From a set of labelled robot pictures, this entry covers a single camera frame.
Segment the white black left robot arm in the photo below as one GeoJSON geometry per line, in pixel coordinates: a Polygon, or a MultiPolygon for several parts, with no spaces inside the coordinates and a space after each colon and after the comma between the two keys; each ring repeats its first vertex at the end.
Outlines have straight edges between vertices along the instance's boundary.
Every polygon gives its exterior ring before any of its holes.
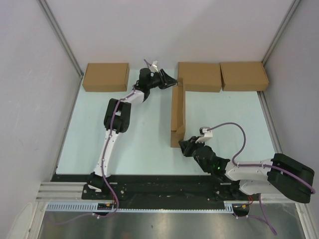
{"type": "Polygon", "coordinates": [[[116,141],[129,128],[132,107],[143,103],[149,97],[151,89],[158,87],[164,90],[175,85],[177,85],[177,79],[169,76],[164,69],[153,72],[149,68],[142,68],[139,79],[128,95],[109,100],[103,121],[106,129],[103,149],[87,181],[89,189],[93,190],[93,194],[99,199],[109,196],[110,186],[104,180],[111,173],[111,157],[116,141]]]}

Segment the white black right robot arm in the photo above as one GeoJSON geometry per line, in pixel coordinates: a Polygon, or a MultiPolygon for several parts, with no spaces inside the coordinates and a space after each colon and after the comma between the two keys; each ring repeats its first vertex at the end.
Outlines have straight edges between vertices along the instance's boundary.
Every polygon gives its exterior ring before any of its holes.
{"type": "Polygon", "coordinates": [[[282,194],[286,198],[309,203],[315,194],[315,172],[304,164],[282,154],[259,162],[235,162],[216,155],[199,136],[179,141],[183,156],[192,157],[203,172],[217,185],[225,185],[221,195],[241,200],[246,195],[282,194]]]}

